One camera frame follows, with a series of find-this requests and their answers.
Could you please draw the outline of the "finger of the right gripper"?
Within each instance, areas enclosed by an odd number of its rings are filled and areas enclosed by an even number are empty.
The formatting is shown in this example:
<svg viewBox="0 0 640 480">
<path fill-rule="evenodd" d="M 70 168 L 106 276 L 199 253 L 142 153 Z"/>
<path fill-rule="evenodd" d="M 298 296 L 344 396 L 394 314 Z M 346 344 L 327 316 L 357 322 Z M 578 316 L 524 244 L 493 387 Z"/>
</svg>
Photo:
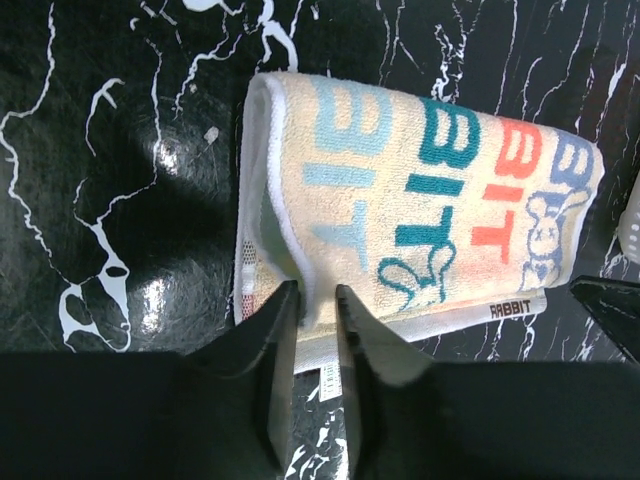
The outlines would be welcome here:
<svg viewBox="0 0 640 480">
<path fill-rule="evenodd" d="M 627 360 L 639 362 L 639 284 L 598 277 L 570 283 L 573 297 Z"/>
</svg>

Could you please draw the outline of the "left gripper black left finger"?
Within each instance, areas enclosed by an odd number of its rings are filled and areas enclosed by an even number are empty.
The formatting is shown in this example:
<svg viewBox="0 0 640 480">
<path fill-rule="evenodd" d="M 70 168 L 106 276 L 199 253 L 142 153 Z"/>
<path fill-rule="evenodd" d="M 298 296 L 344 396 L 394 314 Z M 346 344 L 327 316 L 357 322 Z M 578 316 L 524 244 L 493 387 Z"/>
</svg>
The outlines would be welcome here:
<svg viewBox="0 0 640 480">
<path fill-rule="evenodd" d="M 286 469 L 300 293 L 283 282 L 201 349 L 5 353 L 5 479 L 274 479 Z"/>
</svg>

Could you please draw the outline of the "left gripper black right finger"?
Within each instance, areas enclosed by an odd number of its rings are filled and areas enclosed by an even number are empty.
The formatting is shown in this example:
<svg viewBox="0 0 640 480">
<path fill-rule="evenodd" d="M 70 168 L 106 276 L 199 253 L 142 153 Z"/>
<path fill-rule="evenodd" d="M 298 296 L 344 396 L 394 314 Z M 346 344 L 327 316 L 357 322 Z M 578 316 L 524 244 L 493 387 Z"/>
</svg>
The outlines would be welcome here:
<svg viewBox="0 0 640 480">
<path fill-rule="evenodd" d="M 335 291 L 354 479 L 635 479 L 639 369 L 443 362 Z"/>
</svg>

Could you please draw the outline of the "colourful rabbit text towel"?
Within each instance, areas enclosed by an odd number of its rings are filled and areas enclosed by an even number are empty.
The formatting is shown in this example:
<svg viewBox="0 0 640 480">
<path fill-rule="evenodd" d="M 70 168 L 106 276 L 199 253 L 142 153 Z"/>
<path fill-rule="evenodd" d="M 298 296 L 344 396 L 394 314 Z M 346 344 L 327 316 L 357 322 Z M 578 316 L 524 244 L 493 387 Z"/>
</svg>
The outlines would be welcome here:
<svg viewBox="0 0 640 480">
<path fill-rule="evenodd" d="M 604 175 L 574 134 L 378 86 L 271 72 L 242 117 L 233 314 L 285 280 L 295 371 L 338 360 L 335 289 L 407 341 L 542 313 Z"/>
</svg>

